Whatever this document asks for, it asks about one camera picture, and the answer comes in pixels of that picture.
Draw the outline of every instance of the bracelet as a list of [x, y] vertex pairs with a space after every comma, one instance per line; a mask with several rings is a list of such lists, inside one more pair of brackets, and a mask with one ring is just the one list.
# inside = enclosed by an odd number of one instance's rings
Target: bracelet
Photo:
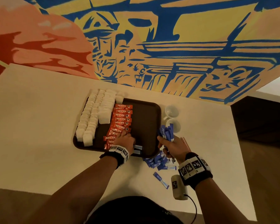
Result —
[[193, 152], [186, 155], [186, 160], [179, 165], [178, 171], [184, 185], [189, 185], [194, 190], [201, 181], [207, 178], [213, 178], [207, 162]]
[[117, 167], [116, 169], [127, 162], [127, 160], [130, 157], [130, 154], [128, 150], [125, 147], [122, 147], [120, 145], [112, 146], [109, 151], [105, 152], [100, 156], [100, 158], [103, 158], [105, 156], [112, 156], [117, 159]]

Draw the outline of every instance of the person's left arm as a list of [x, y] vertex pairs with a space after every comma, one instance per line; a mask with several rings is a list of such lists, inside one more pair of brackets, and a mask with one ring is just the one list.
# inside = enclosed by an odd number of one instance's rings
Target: person's left arm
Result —
[[[123, 146], [132, 154], [134, 141], [131, 134], [123, 132], [114, 145]], [[55, 192], [25, 223], [83, 223], [103, 196], [116, 167], [116, 158], [101, 158]]]

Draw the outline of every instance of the wall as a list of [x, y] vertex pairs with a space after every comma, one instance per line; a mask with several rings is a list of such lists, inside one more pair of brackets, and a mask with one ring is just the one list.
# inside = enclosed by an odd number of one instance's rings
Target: wall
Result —
[[0, 0], [0, 63], [231, 105], [280, 76], [280, 0]]

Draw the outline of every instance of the brown serving tray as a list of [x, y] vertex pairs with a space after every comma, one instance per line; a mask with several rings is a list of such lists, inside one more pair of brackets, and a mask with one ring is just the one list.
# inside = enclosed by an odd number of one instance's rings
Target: brown serving tray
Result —
[[[123, 100], [125, 105], [133, 105], [131, 135], [136, 139], [136, 145], [142, 146], [142, 153], [132, 154], [143, 158], [151, 158], [159, 153], [157, 130], [161, 126], [161, 108], [159, 105], [146, 101], [138, 101], [125, 98]], [[75, 147], [79, 149], [92, 150], [104, 152], [105, 141], [103, 137], [106, 136], [110, 124], [98, 124], [93, 140], [93, 146], [84, 147], [83, 142], [78, 142], [76, 134], [73, 138]]]

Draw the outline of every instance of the person's left hand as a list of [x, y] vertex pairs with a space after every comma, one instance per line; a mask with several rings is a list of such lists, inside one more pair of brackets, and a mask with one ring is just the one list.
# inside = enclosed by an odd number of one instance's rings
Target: person's left hand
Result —
[[130, 133], [123, 131], [122, 133], [119, 133], [116, 136], [113, 146], [119, 145], [125, 147], [129, 152], [129, 154], [131, 155], [134, 152], [134, 144], [135, 144], [135, 138], [133, 138]]

